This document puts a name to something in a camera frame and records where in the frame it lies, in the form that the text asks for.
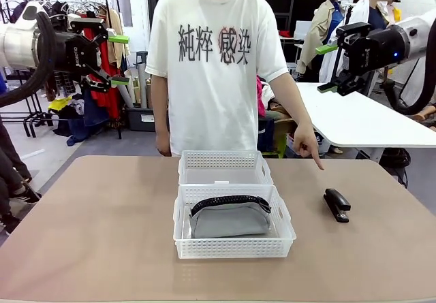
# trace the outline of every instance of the white t-shirt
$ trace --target white t-shirt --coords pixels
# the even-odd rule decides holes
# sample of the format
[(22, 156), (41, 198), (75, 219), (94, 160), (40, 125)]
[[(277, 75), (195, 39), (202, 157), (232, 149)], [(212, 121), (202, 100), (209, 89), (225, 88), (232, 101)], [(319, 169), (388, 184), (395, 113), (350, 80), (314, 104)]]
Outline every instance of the white t-shirt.
[(171, 151), (256, 150), (256, 75), (288, 73), (265, 0), (159, 0), (146, 72), (168, 79)]

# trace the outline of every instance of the man's left hand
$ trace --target man's left hand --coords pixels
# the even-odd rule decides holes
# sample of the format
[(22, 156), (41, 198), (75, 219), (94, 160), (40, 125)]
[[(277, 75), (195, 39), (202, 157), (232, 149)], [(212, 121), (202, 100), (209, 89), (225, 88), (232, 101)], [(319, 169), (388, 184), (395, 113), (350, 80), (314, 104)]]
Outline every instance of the man's left hand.
[(311, 124), (300, 124), (297, 127), (294, 135), (294, 152), (298, 153), (301, 157), (307, 158), (312, 155), (318, 168), (324, 170), (318, 153), (318, 141), (315, 137), (315, 132)]

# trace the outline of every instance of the gray pouch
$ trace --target gray pouch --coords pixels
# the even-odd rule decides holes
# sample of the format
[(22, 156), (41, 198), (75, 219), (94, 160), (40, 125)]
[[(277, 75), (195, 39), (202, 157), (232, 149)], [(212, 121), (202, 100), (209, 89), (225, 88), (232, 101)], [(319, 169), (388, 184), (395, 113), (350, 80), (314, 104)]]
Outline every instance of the gray pouch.
[(191, 210), (192, 238), (267, 234), (271, 207), (261, 197), (234, 195), (198, 202)]

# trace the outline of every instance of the black zipper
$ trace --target black zipper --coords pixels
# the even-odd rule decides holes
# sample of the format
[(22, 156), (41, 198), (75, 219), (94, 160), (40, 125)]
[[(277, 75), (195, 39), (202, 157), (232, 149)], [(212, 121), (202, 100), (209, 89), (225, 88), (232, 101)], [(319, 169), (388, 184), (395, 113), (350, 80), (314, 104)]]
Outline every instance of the black zipper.
[(191, 216), (194, 216), (201, 209), (207, 208), (209, 206), (222, 206), (225, 204), (240, 204), (250, 202), (259, 204), (265, 212), (271, 213), (270, 204), (261, 197), (251, 195), (233, 195), (212, 197), (211, 199), (202, 200), (191, 209)]

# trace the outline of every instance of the red clothing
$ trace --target red clothing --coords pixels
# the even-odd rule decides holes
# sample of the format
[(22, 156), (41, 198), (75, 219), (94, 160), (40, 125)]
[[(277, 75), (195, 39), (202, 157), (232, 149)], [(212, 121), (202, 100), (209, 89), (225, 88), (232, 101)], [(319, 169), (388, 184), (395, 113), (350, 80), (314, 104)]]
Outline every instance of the red clothing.
[[(93, 39), (94, 38), (93, 31), (91, 29), (84, 29), (84, 36), (86, 36), (88, 39)], [(102, 44), (100, 44), (100, 56), (102, 58), (102, 68), (106, 73), (109, 74), (109, 76), (115, 76), (120, 74), (119, 69), (109, 64), (107, 42), (103, 42)], [(89, 77), (94, 81), (98, 81), (98, 79), (93, 75), (90, 75)], [(108, 93), (91, 91), (91, 94), (99, 107), (107, 108), (110, 118), (120, 117), (120, 110), (119, 110), (120, 94), (118, 89), (111, 88), (109, 89)]]
[(262, 82), (260, 82), (259, 76), (258, 76), (258, 111), (259, 116), (265, 117), (265, 106), (262, 103)]

